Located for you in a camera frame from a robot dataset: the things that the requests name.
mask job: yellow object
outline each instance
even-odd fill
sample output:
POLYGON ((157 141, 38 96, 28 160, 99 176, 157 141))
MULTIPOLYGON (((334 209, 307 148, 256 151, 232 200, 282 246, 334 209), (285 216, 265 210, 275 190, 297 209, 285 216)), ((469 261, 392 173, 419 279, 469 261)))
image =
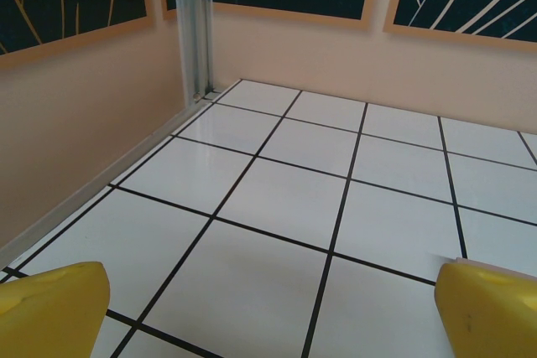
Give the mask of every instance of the yellow object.
POLYGON ((435 301, 457 358, 537 356, 536 281, 448 263, 435 301))
POLYGON ((79 263, 0 285, 0 354, 88 358, 110 301, 101 263, 79 263))

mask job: beige wall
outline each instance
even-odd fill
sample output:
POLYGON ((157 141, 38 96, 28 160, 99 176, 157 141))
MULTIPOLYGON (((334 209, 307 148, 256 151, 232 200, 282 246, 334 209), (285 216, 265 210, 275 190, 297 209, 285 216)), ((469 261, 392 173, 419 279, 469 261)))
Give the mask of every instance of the beige wall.
POLYGON ((182 108, 160 4, 153 29, 0 71, 0 246, 182 108))
POLYGON ((248 78, 537 133, 537 54, 268 18, 215 16, 216 82, 248 78))

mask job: tiled floor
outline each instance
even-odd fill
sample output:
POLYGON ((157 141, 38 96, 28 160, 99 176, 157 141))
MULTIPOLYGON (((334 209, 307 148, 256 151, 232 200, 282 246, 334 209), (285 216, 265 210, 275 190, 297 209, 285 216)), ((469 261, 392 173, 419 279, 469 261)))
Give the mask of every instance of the tiled floor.
POLYGON ((93 358, 449 357, 442 263, 537 276, 536 154, 535 135, 242 81, 1 281, 103 262, 93 358))

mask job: metal frame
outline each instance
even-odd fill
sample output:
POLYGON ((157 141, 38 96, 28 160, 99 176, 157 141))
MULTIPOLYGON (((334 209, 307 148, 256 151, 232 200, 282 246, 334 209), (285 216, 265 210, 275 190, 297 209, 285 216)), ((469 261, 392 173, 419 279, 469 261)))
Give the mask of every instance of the metal frame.
POLYGON ((214 89, 212 0, 176 0, 185 104, 214 89))

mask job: black grout line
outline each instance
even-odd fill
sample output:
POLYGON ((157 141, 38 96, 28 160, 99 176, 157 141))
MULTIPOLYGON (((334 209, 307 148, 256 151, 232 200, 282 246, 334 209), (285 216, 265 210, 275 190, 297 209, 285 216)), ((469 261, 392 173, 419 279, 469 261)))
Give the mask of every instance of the black grout line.
POLYGON ((107 317, 110 319, 114 319, 118 322, 121 322, 123 324, 126 324, 127 326, 133 327, 136 324, 136 320, 131 319, 124 314, 120 314, 116 312, 115 310, 107 309, 107 317))
POLYGON ((355 262, 355 263, 361 264, 363 266, 375 268, 375 269, 383 271, 383 272, 389 272, 391 274, 395 274, 396 276, 400 276, 400 277, 403 277, 403 278, 408 278, 409 280, 414 280, 414 281, 418 281, 418 282, 423 283, 423 284, 432 285, 433 287, 436 285, 436 283, 434 281, 428 280, 426 278, 418 277, 418 276, 415 276, 413 274, 408 274, 406 272, 400 272, 399 270, 394 270, 394 269, 389 268, 389 267, 380 266, 380 265, 375 264, 375 263, 366 262, 365 260, 358 259, 356 257, 343 255, 342 253, 334 252, 334 256, 339 257, 341 259, 348 260, 349 262, 355 262))
POLYGON ((214 100, 212 100, 212 102, 214 104, 217 104, 222 98, 224 98, 225 96, 227 96, 230 92, 232 92, 232 90, 237 87, 239 84, 241 84, 244 80, 243 79, 239 79, 239 81, 237 81, 236 83, 232 84, 231 87, 229 87, 228 89, 224 90, 223 92, 217 92, 217 94, 220 94, 217 98, 215 98, 214 100))
POLYGON ((80 221, 84 215, 89 213, 93 207, 98 205, 105 197, 107 197, 109 194, 113 192, 113 189, 108 190, 104 195, 102 195, 99 199, 95 200, 89 207, 87 207, 84 211, 82 211, 73 221, 71 221, 69 224, 67 224, 64 228, 61 229, 61 231, 58 231, 57 234, 52 236, 45 244, 41 245, 41 247, 32 253, 26 260, 24 260, 22 263, 20 263, 16 270, 20 270, 22 267, 26 266, 28 263, 30 263, 37 255, 39 255, 47 246, 49 246, 52 242, 54 242, 56 239, 58 239, 60 236, 62 236, 67 230, 69 230, 74 224, 76 224, 78 221, 80 221))
POLYGON ((160 285, 159 289, 157 290, 157 292, 155 293, 155 295, 151 298, 151 300, 149 301, 149 303, 147 304, 147 306, 145 307, 145 309, 143 310, 143 312, 138 316, 138 319, 136 320, 136 324, 128 331, 128 333, 125 335, 125 337, 123 337, 123 340, 121 341, 121 343, 117 346, 117 348, 114 350, 111 358, 117 358, 119 357, 119 355, 122 353, 123 349, 125 348, 125 346, 128 344, 128 342, 132 339, 134 333, 136 332, 136 330, 142 325, 143 321, 145 320, 145 318, 148 316, 149 312, 151 311, 151 309, 154 307, 154 305, 158 302, 159 298, 162 296, 162 294, 164 293, 165 289, 168 287, 168 285, 172 282, 172 280, 174 279, 175 277, 175 274, 177 274, 177 272, 180 270, 180 268, 183 266, 183 264, 185 263, 186 259, 188 258, 188 256, 192 253, 192 251, 194 250, 194 248, 196 247, 196 245, 198 244, 198 242, 200 241, 200 239, 203 237, 203 235, 207 232, 207 230, 209 229, 209 227, 211 226, 211 223, 216 219, 216 216, 218 215, 218 213, 220 213, 220 210, 223 208, 223 206, 227 203, 227 201, 229 200, 229 198, 231 197, 233 191, 238 187, 238 184, 241 182, 242 178, 244 178, 244 176, 246 175, 247 171, 250 169, 250 167, 253 165, 256 157, 263 151, 264 147, 267 145, 267 143, 269 142, 270 138, 273 136, 273 134, 276 132, 276 130, 278 129, 278 126, 279 124, 284 120, 284 116, 289 112, 289 110, 293 107, 293 105, 295 104, 296 100, 298 99, 298 97, 300 96, 301 92, 299 92, 297 94, 297 96, 294 98, 294 100, 291 102, 291 104, 289 105, 289 107, 287 108, 287 110, 285 111, 284 115, 278 120, 278 123, 276 123, 276 125, 274 126, 274 128, 272 129, 272 131, 268 134, 267 138, 265 138, 263 144, 261 145, 261 147, 259 148, 259 150, 253 155, 252 159, 250 160, 250 162, 248 163, 248 165, 244 168, 244 170, 241 172, 241 174, 239 175, 239 177, 237 178, 237 180, 233 183, 232 187, 229 189, 229 191, 226 193, 226 195, 224 196, 224 198, 222 199, 222 201, 220 202, 220 204, 217 206, 217 208, 215 209, 215 211, 211 214, 211 217, 209 218, 209 220, 207 221, 207 223, 203 226, 203 228, 201 229, 201 231, 198 233, 198 235, 196 236, 196 238, 194 239, 194 241, 192 241, 192 243, 189 245, 188 249, 186 250, 186 252, 183 254, 183 256, 181 257, 181 259, 178 261, 178 263, 175 265, 175 267, 173 268, 173 270, 171 271, 171 273, 168 275, 168 277, 164 280, 164 282, 160 285))
POLYGON ((244 108, 242 106, 235 106, 235 105, 230 105, 230 104, 222 104, 220 101, 216 102, 216 104, 220 105, 220 106, 227 106, 228 108, 240 109, 241 111, 256 112, 256 113, 260 113, 261 115, 268 115, 270 117, 281 117, 281 115, 276 115, 275 113, 256 111, 255 109, 244 108))
POLYGON ((207 223, 203 226, 201 231, 198 233, 196 238, 194 238, 194 241, 189 245, 188 249, 185 251, 181 259, 178 261, 178 263, 175 265, 171 273, 168 275, 168 277, 164 280, 164 282, 160 285, 159 289, 155 293, 155 295, 151 298, 149 303, 146 305, 142 313, 138 316, 138 319, 136 320, 136 323, 131 327, 131 329, 127 332, 125 337, 121 340, 121 343, 117 346, 117 348, 114 350, 113 354, 111 355, 111 358, 118 357, 123 349, 127 346, 128 342, 133 338, 134 333, 136 330, 140 327, 140 325, 143 323, 145 318, 148 316, 149 312, 153 308, 153 306, 157 303, 160 296, 164 293, 165 289, 168 287, 168 285, 172 282, 172 280, 175 277, 175 274, 179 271, 181 266, 185 263, 186 258, 192 253, 198 242, 200 241, 201 237, 206 233, 207 229, 212 223, 212 219, 209 219, 207 223))
POLYGON ((236 150, 234 148, 219 146, 217 144, 201 142, 200 140, 195 140, 194 138, 187 138, 187 137, 182 137, 182 136, 175 136, 175 138, 178 138, 180 140, 186 140, 187 142, 203 144, 204 146, 211 146, 211 147, 214 147, 214 148, 220 148, 221 150, 231 151, 231 152, 234 152, 234 153, 239 153, 239 154, 243 154, 243 155, 253 157, 252 153, 247 153, 246 151, 240 151, 240 150, 236 150))
POLYGON ((220 93, 219 92, 214 92, 214 91, 211 91, 211 92, 208 92, 206 93, 203 98, 201 98, 202 100, 205 100, 205 101, 209 101, 209 102, 214 102, 216 98, 218 98, 220 96, 220 93), (216 96, 214 98, 208 98, 208 96, 210 94, 215 94, 216 96))
POLYGON ((505 220, 519 222, 521 224, 526 224, 528 226, 537 226, 537 222, 520 220, 519 218, 513 218, 513 217, 509 217, 507 215, 501 215, 501 214, 498 214, 498 213, 492 213, 491 211, 479 210, 479 209, 476 209, 474 207, 469 207, 467 205, 459 205, 459 209, 476 211, 477 213, 483 213, 483 214, 492 215, 492 216, 498 217, 498 218, 504 218, 505 220))
POLYGON ((447 178, 450 182, 451 198, 453 200, 453 212, 455 213, 456 230, 459 234, 459 243, 461 244, 462 257, 468 259, 467 245, 464 242, 464 233, 462 231, 461 215, 459 214, 459 207, 456 202, 455 184, 453 183, 453 175, 451 174, 450 158, 447 153, 446 136, 444 136, 444 128, 442 127, 442 120, 438 117, 438 128, 440 129, 440 137, 442 140, 442 148, 444 148, 444 158, 446 159, 447 178))
POLYGON ((170 135, 170 136, 167 136, 168 138, 168 141, 166 141, 166 138, 163 140, 163 141, 166 141, 166 143, 164 143, 162 146, 160 146, 158 149, 156 149, 155 151, 153 151, 149 156, 144 155, 142 158, 144 158, 144 160, 142 161, 142 163, 138 163, 139 161, 137 161, 136 163, 138 163, 138 166, 133 169, 131 172, 128 173, 127 176, 125 176, 125 178, 121 179, 119 182, 116 183, 116 185, 120 185, 122 184, 123 182, 125 182, 127 179, 129 179, 131 176, 133 176, 133 174, 135 172, 137 172, 140 168, 142 168, 152 157, 154 157, 155 155, 157 155, 157 153, 162 150, 164 147, 166 147, 168 144, 170 144, 173 140, 174 140, 174 136, 173 135, 170 135))
POLYGON ((529 155, 531 155, 531 158, 534 160, 535 165, 537 165, 537 158, 535 157, 535 154, 533 151, 531 151, 531 148, 529 148, 528 142, 526 142, 526 139, 524 136, 522 136, 521 132, 517 132, 520 136, 520 140, 522 140, 522 143, 524 143, 524 146, 526 146, 526 149, 528 150, 529 155))
POLYGON ((190 207, 186 207, 184 205, 178 205, 177 203, 174 203, 172 201, 160 199, 159 197, 154 197, 152 195, 146 195, 145 193, 141 193, 141 192, 138 192, 136 190, 132 190, 132 189, 129 189, 129 188, 123 188, 122 186, 117 186, 117 185, 113 185, 113 184, 109 184, 108 186, 110 186, 113 189, 121 190, 122 192, 130 193, 131 195, 136 195, 136 196, 139 196, 139 197, 143 197, 145 199, 156 201, 157 203, 161 203, 163 205, 170 205, 172 207, 175 207, 176 209, 188 211, 190 213, 197 214, 197 215, 203 215, 205 218, 210 218, 211 217, 211 214, 206 213, 204 211, 191 209, 190 207))
POLYGON ((466 158, 472 158, 472 159, 478 159, 479 161, 485 161, 487 163, 497 163, 499 165, 505 165, 507 167, 517 168, 517 169, 525 169, 527 171, 533 171, 537 172, 537 169, 534 168, 528 168, 528 167, 522 167, 520 165, 514 165, 513 163, 502 163, 501 161, 494 161, 493 159, 487 159, 487 158, 481 158, 481 157, 474 157, 473 155, 467 155, 467 154, 461 154, 461 153, 455 153, 453 151, 448 151, 448 154, 452 155, 458 155, 459 157, 466 157, 466 158))
POLYGON ((292 243, 293 245, 296 245, 296 246, 302 246, 302 247, 305 247, 307 249, 311 249, 312 251, 328 253, 328 250, 326 250, 326 249, 324 249, 322 247, 311 245, 309 243, 305 243, 305 242, 302 242, 302 241, 296 241, 295 239, 288 238, 287 236, 281 236, 281 235, 275 234, 273 232, 260 230, 260 229, 254 227, 254 226, 246 226, 244 224, 241 224, 240 222, 228 220, 228 219, 222 218, 222 217, 217 217, 216 221, 220 221, 220 222, 222 222, 224 224, 228 224, 230 226, 236 226, 238 228, 243 228, 246 231, 251 231, 251 232, 261 234, 261 235, 270 236, 271 238, 278 239, 280 241, 284 241, 284 242, 288 242, 288 243, 292 243))
MULTIPOLYGON (((256 80, 249 80, 249 79, 242 79, 243 81, 251 81, 252 83, 259 83, 259 84, 267 84, 269 86, 277 86, 277 87, 283 87, 283 88, 287 88, 289 90, 296 90, 296 91, 303 91, 303 92, 306 92, 306 93, 310 93, 310 94, 319 94, 319 95, 322 95, 322 96, 331 96, 333 98, 339 98, 339 99, 342 99, 342 100, 346 100, 346 101, 350 101, 350 102, 361 102, 361 103, 364 103, 364 101, 358 101, 358 100, 353 100, 352 98, 346 98, 344 96, 333 96, 333 95, 327 95, 327 94, 323 94, 323 93, 320 93, 320 92, 313 92, 313 91, 307 91, 307 90, 304 90, 304 89, 297 89, 297 88, 293 88, 293 87, 287 87, 287 86, 281 86, 279 84, 272 84, 272 83, 263 83, 262 81, 256 81, 256 80)), ((429 115, 429 114, 426 114, 426 113, 423 113, 423 112, 416 112, 416 111, 411 111, 411 110, 408 110, 408 109, 402 109, 402 108, 397 108, 395 106, 386 106, 386 105, 381 105, 381 104, 373 104, 372 102, 368 102, 369 105, 375 105, 375 106, 382 106, 382 107, 385 107, 385 108, 391 108, 391 109, 397 109, 399 111, 405 111, 405 112, 412 112, 412 113, 418 113, 420 115, 427 115, 427 116, 431 116, 432 115, 429 115)), ((247 111, 252 111, 252 112, 259 112, 259 113, 265 113, 266 112, 260 112, 260 111, 254 111, 252 109, 247 109, 247 111)), ((336 129, 336 130, 342 130, 344 132, 352 132, 352 133, 357 133, 353 130, 349 130, 349 129, 342 129, 340 127, 333 127, 333 126, 329 126, 329 125, 323 125, 323 124, 320 124, 320 123, 314 123, 314 122, 308 122, 308 121, 304 121, 304 120, 301 120, 301 119, 295 119, 293 117, 286 117, 286 119, 290 119, 290 120, 293 120, 293 121, 298 121, 298 122, 304 122, 304 123, 310 123, 312 125, 316 125, 316 126, 323 126, 323 127, 329 127, 329 128, 332 128, 332 129, 336 129)), ((363 136, 368 136, 368 137, 375 137, 375 138, 381 138, 383 140, 388 140, 390 142, 395 142, 395 143, 401 143, 401 144, 408 144, 409 146, 416 146, 416 147, 420 147, 420 148, 427 148, 429 150, 435 150, 435 151, 440 151, 440 152, 443 152, 443 150, 439 149, 439 148, 434 148, 434 147, 428 147, 428 146, 423 146, 421 144, 415 144, 415 143, 408 143, 408 142, 404 142, 404 141, 401 141, 401 140, 395 140, 393 138, 388 138, 388 137, 382 137, 382 136, 376 136, 374 134, 368 134, 368 133, 362 133, 363 136)), ((526 148, 528 149, 528 151, 530 152, 532 158, 534 159, 535 161, 535 164, 537 164, 537 158, 535 157, 535 155, 531 152, 531 150, 529 149, 529 146, 526 144, 524 138, 522 137, 522 135, 520 134, 519 132, 519 135, 520 137, 523 139, 524 141, 524 144, 526 145, 526 148)), ((537 172, 537 169, 532 169, 532 168, 528 168, 528 167, 522 167, 520 165, 515 165, 515 164, 511 164, 511 163, 503 163, 501 161, 495 161, 493 159, 486 159, 486 158, 481 158, 481 157, 476 157, 476 156, 473 156, 473 155, 469 155, 469 154, 464 154, 464 153, 455 153, 455 152, 452 152, 452 151, 448 151, 449 154, 454 154, 454 155, 460 155, 461 157, 467 157, 467 158, 474 158, 474 159, 478 159, 478 160, 481 160, 481 161, 487 161, 489 163, 499 163, 501 165, 507 165, 509 167, 514 167, 514 168, 520 168, 520 169, 527 169, 527 170, 530 170, 530 171, 536 171, 537 172)))
POLYGON ((366 103, 365 107, 363 108, 362 121, 360 122, 360 130, 358 131, 356 142, 354 144, 354 150, 352 152, 351 163, 349 165, 349 171, 347 173, 347 181, 345 182, 345 189, 343 190, 339 211, 337 212, 336 224, 334 225, 334 231, 332 233, 332 238, 330 241, 330 248, 328 250, 325 267, 321 275, 321 283, 319 284, 319 290, 317 291, 317 296, 315 298, 315 305, 313 307, 313 312, 311 313, 310 325, 308 326, 308 332, 306 334, 304 348, 302 350, 302 358, 307 358, 310 355, 311 343, 313 342, 315 327, 317 325, 317 320, 319 319, 319 312, 321 311, 322 298, 324 296, 326 283, 328 281, 328 272, 330 271, 334 250, 336 249, 337 235, 341 226, 341 220, 343 219, 343 211, 345 210, 345 203, 347 202, 347 196, 349 193, 349 188, 351 186, 352 171, 354 170, 354 163, 356 162, 358 147, 360 145, 360 138, 362 137, 363 125, 366 120, 367 113, 368 104, 366 103))
POLYGON ((306 171, 316 172, 318 174, 324 174, 324 175, 328 175, 328 176, 331 176, 331 177, 334 177, 334 178, 347 179, 346 176, 342 176, 342 175, 338 175, 338 174, 332 174, 330 172, 320 171, 319 169, 304 167, 302 165, 297 165, 296 163, 288 163, 288 162, 285 162, 285 161, 282 161, 282 160, 279 160, 279 159, 264 157, 262 155, 258 156, 258 159, 263 159, 265 161, 270 161, 270 162, 273 162, 273 163, 281 163, 282 165, 288 165, 290 167, 295 167, 295 168, 298 168, 298 169, 304 169, 306 171))
MULTIPOLYGON (((233 90, 233 88, 238 86, 241 82, 242 82, 242 80, 240 80, 237 83, 235 83, 229 90, 227 90, 227 92, 222 96, 222 98, 224 96, 226 96, 227 94, 229 94, 229 92, 231 92, 231 90, 233 90)), ((142 163, 140 163, 127 176, 125 176, 125 178, 123 178, 118 183, 116 183, 116 185, 122 184, 127 179, 129 179, 131 176, 133 176, 133 174, 135 172, 137 172, 140 168, 142 168, 152 157, 154 157, 160 150, 162 150, 164 147, 166 147, 168 144, 170 144, 174 140, 174 138, 178 137, 182 132, 184 132, 188 127, 190 127, 190 125, 192 125, 195 121, 197 121, 200 117, 202 117, 207 111, 209 111, 214 105, 215 105, 215 102, 211 102, 210 104, 207 105, 207 107, 203 111, 198 112, 197 117, 192 118, 192 120, 190 122, 188 122, 184 127, 182 127, 177 133, 175 133, 175 134, 171 133, 170 134, 171 139, 169 139, 165 144, 163 144, 161 147, 159 147, 159 149, 155 150, 153 153, 151 153, 151 155, 149 155, 147 158, 145 158, 145 160, 142 163)))
POLYGON ((163 331, 157 330, 151 326, 148 326, 146 324, 141 324, 139 326, 139 329, 143 331, 144 333, 147 333, 148 335, 152 335, 153 337, 156 337, 162 341, 166 341, 172 345, 176 345, 183 350, 187 350, 193 354, 196 354, 198 356, 203 356, 205 358, 222 358, 220 355, 217 355, 213 352, 210 352, 208 350, 204 350, 201 347, 198 347, 197 345, 193 345, 191 343, 188 343, 184 340, 178 339, 177 337, 174 337, 173 335, 169 335, 168 333, 165 333, 163 331))
POLYGON ((379 139, 381 139, 381 140, 387 140, 387 141, 392 142, 392 143, 406 144, 407 146, 414 146, 414 147, 419 147, 419 148, 425 148, 425 149, 427 149, 427 150, 432 150, 432 151, 439 151, 440 153, 443 153, 443 152, 444 152, 444 150, 442 150, 442 149, 440 149, 440 148, 434 148, 434 147, 429 147, 429 146, 422 146, 421 144, 415 144, 415 143, 404 142, 404 141, 402 141, 402 140, 395 140, 394 138, 382 137, 382 136, 377 136, 377 135, 369 134, 369 133, 362 133, 362 136, 379 138, 379 139))
POLYGON ((3 271, 9 274, 9 277, 25 278, 28 276, 28 274, 24 274, 16 268, 5 267, 3 271))
POLYGON ((320 126, 320 127, 326 127, 328 129, 334 129, 334 130, 340 130, 342 132, 348 132, 348 133, 354 133, 354 134, 358 134, 357 131, 355 130, 349 130, 349 129, 343 129, 341 127, 335 127, 335 126, 330 126, 330 125, 325 125, 323 123, 316 123, 316 122, 310 122, 310 121, 305 121, 303 119, 296 119, 294 117, 286 117, 285 119, 287 119, 288 121, 295 121, 295 122, 302 122, 302 123, 308 123, 310 125, 314 125, 314 126, 320 126))
POLYGON ((418 195, 417 193, 407 192, 407 191, 401 190, 401 189, 389 188, 388 186, 383 186, 381 184, 374 184, 373 182, 366 182, 365 180, 351 179, 351 181, 356 182, 358 184, 366 184, 367 186, 372 186, 374 188, 389 190, 390 192, 400 193, 402 195, 419 197, 420 199, 434 201, 436 203, 442 203, 443 205, 453 205, 453 203, 451 203, 450 201, 435 199, 434 197, 429 197, 429 196, 418 195))
POLYGON ((4 284, 4 283, 6 283, 11 277, 13 277, 13 275, 12 275, 12 274, 8 274, 6 277, 4 277, 4 278, 2 278, 2 279, 0 280, 0 284, 4 284))

